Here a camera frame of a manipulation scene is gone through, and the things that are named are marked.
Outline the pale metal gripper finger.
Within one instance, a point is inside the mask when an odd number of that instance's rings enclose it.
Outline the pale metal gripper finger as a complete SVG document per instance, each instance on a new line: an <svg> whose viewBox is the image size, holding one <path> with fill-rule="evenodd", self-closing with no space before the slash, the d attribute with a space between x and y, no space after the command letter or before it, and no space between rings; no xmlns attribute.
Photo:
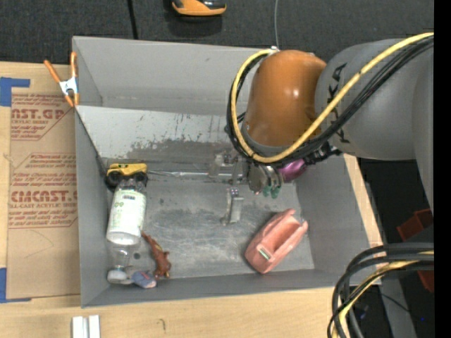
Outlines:
<svg viewBox="0 0 451 338"><path fill-rule="evenodd" d="M211 178L218 177L221 171L229 166L228 154L216 154L209 166L208 176Z"/></svg>
<svg viewBox="0 0 451 338"><path fill-rule="evenodd" d="M227 209L221 218L222 225L232 225L240 221L244 197L241 196L238 187L230 187L227 190Z"/></svg>

